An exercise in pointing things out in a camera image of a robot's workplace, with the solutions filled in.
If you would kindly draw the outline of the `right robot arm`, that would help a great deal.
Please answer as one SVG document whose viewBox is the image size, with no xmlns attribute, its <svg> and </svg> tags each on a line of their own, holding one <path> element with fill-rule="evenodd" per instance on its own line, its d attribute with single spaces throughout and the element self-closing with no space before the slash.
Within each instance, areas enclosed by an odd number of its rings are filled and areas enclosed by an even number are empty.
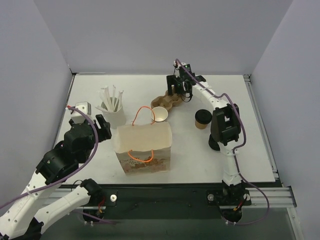
<svg viewBox="0 0 320 240">
<path fill-rule="evenodd" d="M 168 95 L 176 94 L 183 100 L 196 97 L 212 112 L 209 138 L 215 148 L 225 155 L 222 182 L 228 188 L 222 190 L 221 197 L 225 203 L 233 204 L 240 197 L 235 186 L 242 182 L 235 161 L 237 150 L 232 147 L 243 130 L 239 107 L 232 103 L 227 94 L 217 95 L 203 76 L 192 72 L 189 64 L 177 59 L 173 67 L 174 73 L 166 77 Z"/>
</svg>

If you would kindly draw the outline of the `printed paper takeout bag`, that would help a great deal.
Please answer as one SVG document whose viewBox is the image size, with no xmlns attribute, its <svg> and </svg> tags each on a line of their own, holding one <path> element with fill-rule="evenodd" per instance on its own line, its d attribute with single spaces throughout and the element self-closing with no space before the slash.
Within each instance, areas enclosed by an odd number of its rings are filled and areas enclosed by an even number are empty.
<svg viewBox="0 0 320 240">
<path fill-rule="evenodd" d="M 148 124 L 135 124 L 142 109 L 151 111 Z M 170 170 L 172 129 L 168 122 L 156 122 L 156 113 L 141 106 L 131 124 L 117 127 L 112 136 L 113 149 L 125 175 L 165 172 Z"/>
</svg>

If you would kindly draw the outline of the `black plastic cup lid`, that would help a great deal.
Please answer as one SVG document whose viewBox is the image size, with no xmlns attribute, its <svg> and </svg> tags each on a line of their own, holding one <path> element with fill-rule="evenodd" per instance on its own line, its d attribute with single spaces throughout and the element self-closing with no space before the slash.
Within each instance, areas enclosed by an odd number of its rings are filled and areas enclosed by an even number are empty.
<svg viewBox="0 0 320 240">
<path fill-rule="evenodd" d="M 195 120 L 203 124 L 209 124 L 212 121 L 212 114 L 206 109 L 199 109 L 195 113 Z"/>
</svg>

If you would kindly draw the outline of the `stack of black lids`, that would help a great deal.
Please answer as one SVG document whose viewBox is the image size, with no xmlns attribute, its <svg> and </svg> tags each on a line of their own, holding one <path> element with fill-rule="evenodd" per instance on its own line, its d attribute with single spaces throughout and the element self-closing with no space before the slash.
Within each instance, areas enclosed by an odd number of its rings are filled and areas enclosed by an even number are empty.
<svg viewBox="0 0 320 240">
<path fill-rule="evenodd" d="M 214 150 L 214 151 L 217 151 L 217 152 L 220 152 L 220 151 L 221 151 L 219 142 L 216 141 L 211 134 L 209 135 L 208 145 L 209 145 L 210 148 L 211 148 L 212 150 Z"/>
</svg>

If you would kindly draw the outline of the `single brown paper cup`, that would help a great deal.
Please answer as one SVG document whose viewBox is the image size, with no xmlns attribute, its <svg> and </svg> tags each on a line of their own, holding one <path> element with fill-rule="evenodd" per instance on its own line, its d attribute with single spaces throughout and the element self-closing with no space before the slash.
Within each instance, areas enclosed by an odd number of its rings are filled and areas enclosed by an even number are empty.
<svg viewBox="0 0 320 240">
<path fill-rule="evenodd" d="M 197 120 L 195 120 L 195 127 L 200 129 L 200 130 L 203 130 L 205 129 L 206 127 L 208 126 L 207 123 L 202 123 L 202 122 L 198 122 Z"/>
</svg>

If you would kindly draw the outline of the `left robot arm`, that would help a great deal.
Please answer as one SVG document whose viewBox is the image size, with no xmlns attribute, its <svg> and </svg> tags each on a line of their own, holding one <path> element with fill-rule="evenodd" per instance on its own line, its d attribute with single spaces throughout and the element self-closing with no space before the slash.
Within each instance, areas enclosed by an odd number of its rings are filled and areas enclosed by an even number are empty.
<svg viewBox="0 0 320 240">
<path fill-rule="evenodd" d="M 91 178 L 70 193 L 43 206 L 47 198 L 65 181 L 65 177 L 76 172 L 79 165 L 89 159 L 96 143 L 112 137 L 110 124 L 101 114 L 96 115 L 93 125 L 69 121 L 70 130 L 64 139 L 48 151 L 37 165 L 30 182 L 0 218 L 2 240 L 38 240 L 54 223 L 78 207 L 95 206 L 105 200 L 102 188 Z"/>
</svg>

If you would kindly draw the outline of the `brown cardboard cup carrier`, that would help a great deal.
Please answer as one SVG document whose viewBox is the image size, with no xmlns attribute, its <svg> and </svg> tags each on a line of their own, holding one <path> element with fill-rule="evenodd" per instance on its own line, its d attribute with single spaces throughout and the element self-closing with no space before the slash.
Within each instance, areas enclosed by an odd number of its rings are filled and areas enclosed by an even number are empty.
<svg viewBox="0 0 320 240">
<path fill-rule="evenodd" d="M 165 95 L 158 96 L 151 101 L 150 107 L 153 109 L 155 107 L 163 107 L 168 112 L 172 110 L 173 107 L 179 106 L 186 98 L 179 94 L 174 93 L 169 95 L 168 91 L 165 92 Z"/>
</svg>

